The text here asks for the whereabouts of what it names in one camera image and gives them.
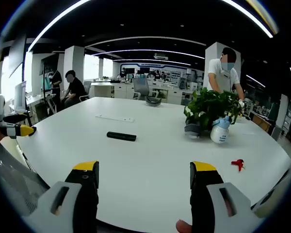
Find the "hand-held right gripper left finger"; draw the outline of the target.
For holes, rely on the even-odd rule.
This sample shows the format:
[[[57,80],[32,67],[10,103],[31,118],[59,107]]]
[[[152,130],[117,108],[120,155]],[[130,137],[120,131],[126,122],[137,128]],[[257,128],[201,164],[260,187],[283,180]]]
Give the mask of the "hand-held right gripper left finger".
[[[45,192],[23,221],[34,233],[96,233],[99,162],[74,166],[64,182]]]

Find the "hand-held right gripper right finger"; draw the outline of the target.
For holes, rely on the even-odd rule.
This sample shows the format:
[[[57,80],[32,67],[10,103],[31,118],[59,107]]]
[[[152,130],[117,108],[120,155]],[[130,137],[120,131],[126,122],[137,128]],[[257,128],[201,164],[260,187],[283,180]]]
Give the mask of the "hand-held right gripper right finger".
[[[223,182],[211,164],[190,162],[190,189],[193,233],[251,233],[262,221],[250,200]]]

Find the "person's right hand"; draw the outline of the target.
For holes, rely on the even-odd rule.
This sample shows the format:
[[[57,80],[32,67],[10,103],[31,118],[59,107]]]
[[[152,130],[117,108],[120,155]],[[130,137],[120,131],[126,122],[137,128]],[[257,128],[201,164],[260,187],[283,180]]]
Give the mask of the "person's right hand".
[[[179,219],[176,222],[176,230],[179,233],[192,233],[192,225],[190,225],[187,222]]]

